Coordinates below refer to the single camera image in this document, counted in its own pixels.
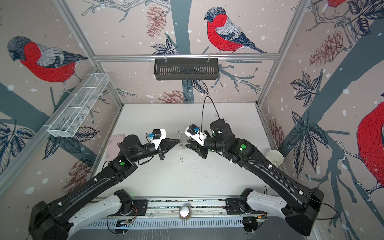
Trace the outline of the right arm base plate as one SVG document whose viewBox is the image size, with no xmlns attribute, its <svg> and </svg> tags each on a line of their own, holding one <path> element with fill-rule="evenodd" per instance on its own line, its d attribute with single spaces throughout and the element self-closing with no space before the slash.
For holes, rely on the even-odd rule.
<svg viewBox="0 0 384 240">
<path fill-rule="evenodd" d="M 227 211 L 228 215 L 262 215 L 266 213 L 263 211 L 252 210 L 244 201 L 239 199 L 229 198 L 225 199 L 224 210 Z"/>
</svg>

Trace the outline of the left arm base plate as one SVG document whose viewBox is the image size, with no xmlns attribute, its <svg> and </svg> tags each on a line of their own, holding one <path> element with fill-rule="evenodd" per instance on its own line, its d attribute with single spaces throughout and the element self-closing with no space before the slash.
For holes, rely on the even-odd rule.
<svg viewBox="0 0 384 240">
<path fill-rule="evenodd" d="M 148 200 L 132 200 L 128 203 L 124 203 L 122 204 L 118 212 L 114 214 L 114 216 L 145 216 L 147 212 L 148 202 Z"/>
</svg>

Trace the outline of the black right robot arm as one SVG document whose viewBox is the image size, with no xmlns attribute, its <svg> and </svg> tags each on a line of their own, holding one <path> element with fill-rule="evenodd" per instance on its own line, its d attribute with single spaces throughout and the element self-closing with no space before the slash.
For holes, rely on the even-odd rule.
<svg viewBox="0 0 384 240">
<path fill-rule="evenodd" d="M 270 162 L 253 144 L 236 138 L 231 127 L 223 119 L 211 123 L 210 132 L 202 132 L 192 124 L 185 130 L 189 137 L 187 148 L 205 159 L 208 152 L 220 153 L 230 162 L 250 171 L 269 187 L 278 197 L 260 194 L 245 189 L 239 204 L 246 213 L 262 211 L 284 219 L 297 233 L 310 236 L 321 209 L 324 193 L 295 181 Z"/>
</svg>

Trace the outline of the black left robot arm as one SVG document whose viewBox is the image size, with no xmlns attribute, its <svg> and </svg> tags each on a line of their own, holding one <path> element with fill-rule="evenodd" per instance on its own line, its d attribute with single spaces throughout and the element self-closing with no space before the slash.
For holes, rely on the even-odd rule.
<svg viewBox="0 0 384 240">
<path fill-rule="evenodd" d="M 180 143 L 160 135 L 142 145 L 138 136 L 129 135 L 118 143 L 116 158 L 97 175 L 72 192 L 47 204 L 37 203 L 31 212 L 29 235 L 33 240 L 66 240 L 75 232 L 103 217 L 119 213 L 127 216 L 138 214 L 132 197 L 125 190 L 118 190 L 106 200 L 90 205 L 101 193 L 128 178 L 143 159 L 154 156 L 164 159 L 165 154 Z"/>
</svg>

